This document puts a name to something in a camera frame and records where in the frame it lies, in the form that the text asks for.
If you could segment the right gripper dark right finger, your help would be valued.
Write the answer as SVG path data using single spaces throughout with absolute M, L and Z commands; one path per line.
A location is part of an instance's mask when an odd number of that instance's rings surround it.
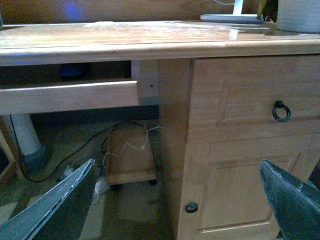
M 260 180 L 284 240 L 320 238 L 320 191 L 264 159 Z

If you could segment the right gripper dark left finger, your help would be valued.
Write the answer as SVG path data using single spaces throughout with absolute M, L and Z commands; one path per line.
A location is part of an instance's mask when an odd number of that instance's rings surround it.
M 87 160 L 25 210 L 3 223 L 2 240 L 78 240 L 95 190 L 95 160 Z

